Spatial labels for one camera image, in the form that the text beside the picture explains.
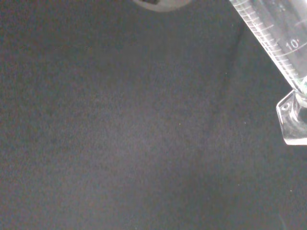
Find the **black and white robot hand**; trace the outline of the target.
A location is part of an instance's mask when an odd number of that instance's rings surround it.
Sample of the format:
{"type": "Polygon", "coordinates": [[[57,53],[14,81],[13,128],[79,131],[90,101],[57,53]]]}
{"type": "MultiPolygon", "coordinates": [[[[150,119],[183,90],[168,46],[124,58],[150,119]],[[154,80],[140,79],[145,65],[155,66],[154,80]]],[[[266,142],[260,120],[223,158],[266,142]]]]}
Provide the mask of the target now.
{"type": "Polygon", "coordinates": [[[183,8],[192,0],[132,0],[138,6],[154,12],[170,12],[183,8]]]}

